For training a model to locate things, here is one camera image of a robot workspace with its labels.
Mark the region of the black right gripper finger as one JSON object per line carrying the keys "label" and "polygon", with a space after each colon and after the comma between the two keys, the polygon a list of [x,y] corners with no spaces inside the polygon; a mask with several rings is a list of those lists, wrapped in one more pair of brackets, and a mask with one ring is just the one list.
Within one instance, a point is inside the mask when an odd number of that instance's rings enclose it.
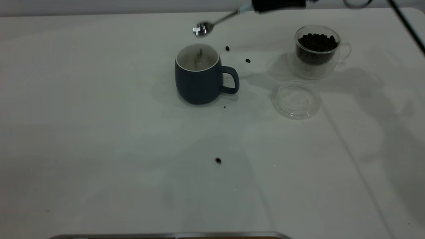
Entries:
{"label": "black right gripper finger", "polygon": [[251,3],[254,11],[258,13],[306,7],[306,0],[252,0]]}

